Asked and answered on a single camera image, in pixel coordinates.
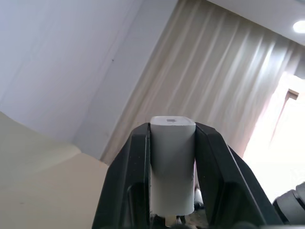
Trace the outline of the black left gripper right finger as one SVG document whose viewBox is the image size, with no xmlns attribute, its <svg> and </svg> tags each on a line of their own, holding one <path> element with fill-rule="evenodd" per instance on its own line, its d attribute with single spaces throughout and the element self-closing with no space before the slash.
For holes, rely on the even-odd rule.
<svg viewBox="0 0 305 229">
<path fill-rule="evenodd" d="M 195 161 L 210 226 L 218 229 L 282 225 L 250 167 L 214 128 L 197 123 Z"/>
</svg>

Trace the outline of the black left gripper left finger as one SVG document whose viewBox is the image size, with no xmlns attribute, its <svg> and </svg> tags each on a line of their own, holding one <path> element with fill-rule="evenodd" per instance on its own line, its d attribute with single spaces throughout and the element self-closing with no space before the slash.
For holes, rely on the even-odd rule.
<svg viewBox="0 0 305 229">
<path fill-rule="evenodd" d="M 94 229 L 150 227 L 150 125 L 133 129 L 110 164 L 92 223 Z"/>
</svg>

